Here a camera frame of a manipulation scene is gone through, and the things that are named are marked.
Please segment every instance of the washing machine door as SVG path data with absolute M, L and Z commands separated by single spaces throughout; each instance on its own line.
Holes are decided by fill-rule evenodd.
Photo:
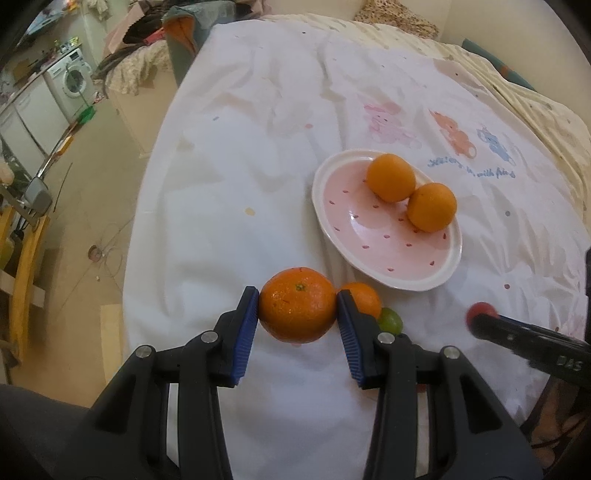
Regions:
M 86 90 L 86 79 L 81 65 L 70 64 L 63 76 L 64 93 L 70 98 L 78 98 Z

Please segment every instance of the cartoon print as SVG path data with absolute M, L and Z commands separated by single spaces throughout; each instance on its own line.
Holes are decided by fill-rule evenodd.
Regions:
M 457 122 L 454 119 L 442 115 L 439 112 L 431 112 L 431 115 L 439 125 L 439 131 L 457 155 L 464 155 L 468 158 L 476 157 L 476 147 L 470 142 L 468 135 L 458 129 Z
M 369 121 L 369 132 L 373 139 L 380 143 L 396 143 L 410 148 L 421 148 L 422 143 L 417 137 L 402 126 L 396 117 L 402 108 L 394 102 L 387 102 L 381 106 L 366 103 L 363 108 Z
M 501 145 L 499 139 L 496 136 L 491 134 L 484 125 L 482 125 L 482 129 L 478 130 L 477 132 L 478 138 L 480 138 L 483 142 L 488 143 L 488 146 L 494 153 L 496 153 L 504 161 L 509 162 L 511 165 L 515 167 L 515 161 L 513 160 L 513 158 L 511 158 L 511 156 L 507 152 L 507 149 L 503 147 L 503 145 Z

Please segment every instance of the orange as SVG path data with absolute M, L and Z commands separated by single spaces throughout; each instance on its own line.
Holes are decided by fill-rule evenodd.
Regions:
M 391 153 L 377 157 L 369 164 L 366 182 L 372 192 L 385 202 L 402 202 L 417 186 L 413 168 Z
M 282 342 L 313 342 L 335 321 L 335 288 L 311 268 L 289 268 L 265 283 L 258 315 L 265 330 Z
M 382 301 L 379 299 L 378 292 L 372 287 L 361 282 L 352 282 L 343 285 L 339 291 L 349 290 L 361 313 L 366 313 L 374 318 L 378 318 L 382 313 Z
M 410 222 L 419 230 L 429 233 L 447 227 L 456 212 L 456 196 L 441 183 L 427 183 L 417 188 L 407 207 Z

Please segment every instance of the oval plate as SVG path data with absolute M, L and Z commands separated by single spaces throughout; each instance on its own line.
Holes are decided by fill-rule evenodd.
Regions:
M 383 152 L 347 150 L 316 171 L 312 202 L 320 226 L 347 262 L 392 288 L 426 291 L 444 283 L 462 256 L 457 219 L 435 233 L 408 221 L 408 201 L 386 203 L 365 184 L 369 163 Z M 432 180 L 413 166 L 417 186 Z

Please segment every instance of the wooden board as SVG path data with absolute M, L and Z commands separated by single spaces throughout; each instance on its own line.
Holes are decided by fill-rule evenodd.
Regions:
M 21 258 L 18 261 L 17 276 L 14 280 L 14 291 L 10 299 L 10 314 L 8 316 L 10 341 L 17 346 L 14 352 L 22 362 L 27 353 L 29 336 L 29 305 L 33 293 L 33 276 L 35 265 L 41 251 L 41 242 L 47 227 L 49 217 L 39 219 L 37 229 L 33 232 L 29 228 L 22 243 Z

